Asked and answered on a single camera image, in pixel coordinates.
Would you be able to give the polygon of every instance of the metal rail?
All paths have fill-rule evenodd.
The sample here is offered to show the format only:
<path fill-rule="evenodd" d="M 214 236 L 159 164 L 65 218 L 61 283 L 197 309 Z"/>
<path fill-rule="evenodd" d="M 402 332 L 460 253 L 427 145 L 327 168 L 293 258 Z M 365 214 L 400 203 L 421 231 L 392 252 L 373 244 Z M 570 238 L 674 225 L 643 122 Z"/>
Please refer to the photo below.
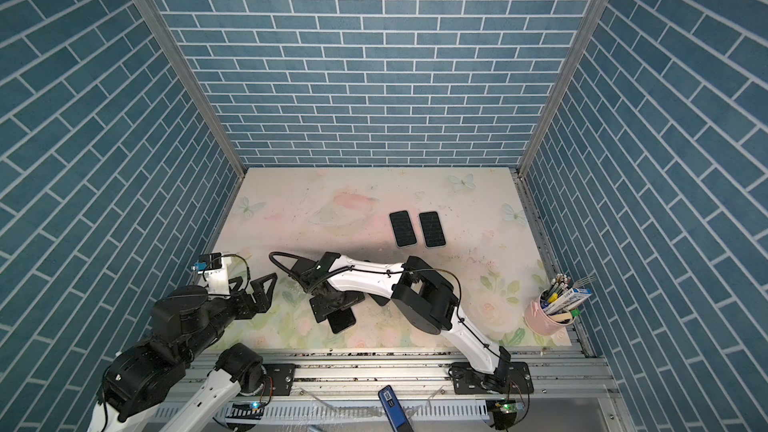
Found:
<path fill-rule="evenodd" d="M 216 142 L 218 142 L 227 160 L 229 160 L 232 167 L 238 177 L 245 177 L 245 165 L 240 159 L 240 155 L 237 154 L 232 141 L 226 134 L 224 128 L 216 116 L 216 111 L 210 104 L 208 97 L 205 95 L 203 88 L 197 81 L 197 77 L 192 72 L 192 69 L 187 63 L 187 59 L 184 58 L 184 53 L 181 52 L 179 44 L 176 42 L 173 34 L 170 33 L 168 25 L 165 23 L 163 16 L 160 14 L 158 5 L 154 0 L 132 0 L 136 8 L 138 9 L 144 22 L 149 27 L 152 36 L 158 42 L 158 45 L 165 54 L 165 58 L 168 59 L 170 66 L 176 71 L 176 75 L 181 81 L 181 85 L 184 86 L 186 91 L 190 94 L 190 97 L 197 107 L 197 111 L 205 120 L 211 133 L 214 135 Z"/>
<path fill-rule="evenodd" d="M 525 176 L 528 170 L 531 168 L 534 157 L 538 148 L 542 145 L 544 135 L 549 129 L 549 125 L 552 123 L 554 114 L 558 112 L 563 101 L 565 91 L 568 89 L 568 85 L 573 79 L 574 73 L 578 63 L 581 62 L 581 57 L 584 55 L 584 51 L 589 45 L 589 41 L 594 34 L 595 29 L 598 28 L 598 22 L 600 17 L 605 11 L 605 6 L 608 4 L 608 0 L 590 0 L 587 11 L 584 13 L 584 18 L 581 20 L 574 41 L 571 47 L 568 49 L 568 54 L 563 61 L 562 68 L 558 74 L 558 78 L 552 86 L 552 91 L 549 93 L 544 108 L 542 109 L 542 115 L 538 118 L 536 127 L 534 127 L 531 141 L 528 142 L 528 147 L 525 148 L 523 158 L 520 161 L 520 167 L 518 172 L 521 176 Z"/>
<path fill-rule="evenodd" d="M 513 174 L 512 179 L 517 187 L 518 195 L 520 196 L 520 202 L 523 205 L 523 211 L 525 217 L 528 219 L 528 224 L 531 226 L 531 233 L 533 234 L 534 242 L 538 248 L 539 254 L 542 256 L 542 263 L 544 264 L 544 270 L 549 278 L 553 278 L 555 274 L 562 271 L 558 258 L 554 254 L 552 249 L 552 241 L 547 236 L 547 231 L 544 229 L 544 222 L 542 221 L 541 214 L 538 213 L 536 204 L 533 201 L 533 195 L 531 189 L 528 187 L 528 181 L 524 177 L 520 177 L 518 174 Z M 594 346 L 589 340 L 589 335 L 584 329 L 584 325 L 581 323 L 580 318 L 576 318 L 573 324 L 573 331 L 576 333 L 578 342 L 581 345 L 581 350 L 586 357 L 594 357 Z"/>
<path fill-rule="evenodd" d="M 274 401 L 306 400 L 310 394 L 323 400 L 365 400 L 375 397 L 384 384 L 397 389 L 404 400 L 424 400 L 442 389 L 434 400 L 488 398 L 491 394 L 456 396 L 448 376 L 452 362 L 463 361 L 459 352 L 394 355 L 393 352 L 325 352 L 307 354 L 261 352 L 265 364 L 296 364 L 290 396 Z M 187 376 L 168 393 L 167 402 L 184 402 L 205 382 L 216 362 L 215 354 L 202 354 Z M 618 388 L 602 358 L 582 354 L 513 354 L 512 361 L 526 362 L 535 390 L 532 398 L 616 398 Z"/>

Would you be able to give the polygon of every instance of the pink cup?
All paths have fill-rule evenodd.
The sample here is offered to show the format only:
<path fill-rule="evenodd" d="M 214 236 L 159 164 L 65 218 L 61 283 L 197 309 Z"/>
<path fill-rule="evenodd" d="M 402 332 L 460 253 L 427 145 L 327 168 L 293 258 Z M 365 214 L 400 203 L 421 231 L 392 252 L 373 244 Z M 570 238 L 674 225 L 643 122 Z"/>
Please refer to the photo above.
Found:
<path fill-rule="evenodd" d="M 573 319 L 562 323 L 553 321 L 542 311 L 542 306 L 537 298 L 525 308 L 523 318 L 525 319 L 528 328 L 539 335 L 552 335 L 561 331 L 566 325 L 570 325 L 574 321 Z"/>

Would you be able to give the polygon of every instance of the phone screen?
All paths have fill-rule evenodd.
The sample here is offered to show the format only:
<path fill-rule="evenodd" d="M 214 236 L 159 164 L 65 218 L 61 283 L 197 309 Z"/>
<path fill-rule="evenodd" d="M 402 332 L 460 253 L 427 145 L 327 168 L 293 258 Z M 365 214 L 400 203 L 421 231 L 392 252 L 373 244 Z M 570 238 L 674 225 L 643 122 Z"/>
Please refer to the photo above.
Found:
<path fill-rule="evenodd" d="M 413 231 L 411 216 L 407 210 L 389 214 L 392 231 L 395 233 L 395 242 L 398 247 L 408 247 L 416 244 L 416 233 Z"/>
<path fill-rule="evenodd" d="M 446 244 L 446 236 L 442 232 L 437 212 L 422 212 L 418 214 L 418 221 L 422 224 L 424 244 L 428 248 L 442 247 Z"/>

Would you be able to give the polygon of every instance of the floral tabletop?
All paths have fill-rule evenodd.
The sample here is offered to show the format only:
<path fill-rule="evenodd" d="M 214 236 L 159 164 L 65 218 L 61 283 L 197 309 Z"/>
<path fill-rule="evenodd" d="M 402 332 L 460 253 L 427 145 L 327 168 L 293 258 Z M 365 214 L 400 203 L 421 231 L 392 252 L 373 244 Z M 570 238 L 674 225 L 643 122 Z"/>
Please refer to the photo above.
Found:
<path fill-rule="evenodd" d="M 395 245 L 389 213 L 400 210 L 416 230 L 411 247 Z M 440 216 L 445 247 L 424 246 L 418 214 L 429 211 Z M 333 334 L 315 322 L 301 287 L 269 261 L 272 251 L 381 263 L 417 255 L 461 279 L 462 307 L 490 338 L 508 348 L 570 343 L 565 331 L 542 337 L 523 321 L 546 274 L 506 168 L 251 168 L 214 250 L 245 257 L 252 278 L 280 277 L 269 312 L 232 323 L 214 350 L 238 341 L 260 349 L 450 348 L 411 326 L 393 303 L 369 299 L 352 308 L 356 325 Z M 238 265 L 233 275 L 244 271 Z"/>

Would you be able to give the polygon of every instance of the blue tile wall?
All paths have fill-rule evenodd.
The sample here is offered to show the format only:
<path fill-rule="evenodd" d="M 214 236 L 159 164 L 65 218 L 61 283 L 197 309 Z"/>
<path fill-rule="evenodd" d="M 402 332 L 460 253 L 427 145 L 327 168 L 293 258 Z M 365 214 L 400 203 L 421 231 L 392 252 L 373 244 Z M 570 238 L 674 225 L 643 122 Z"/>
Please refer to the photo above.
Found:
<path fill-rule="evenodd" d="M 85 430 L 234 177 L 130 0 L 0 0 L 0 430 Z"/>
<path fill-rule="evenodd" d="M 589 0 L 155 1 L 249 166 L 516 166 Z"/>
<path fill-rule="evenodd" d="M 768 430 L 768 0 L 610 0 L 530 171 L 639 430 Z"/>

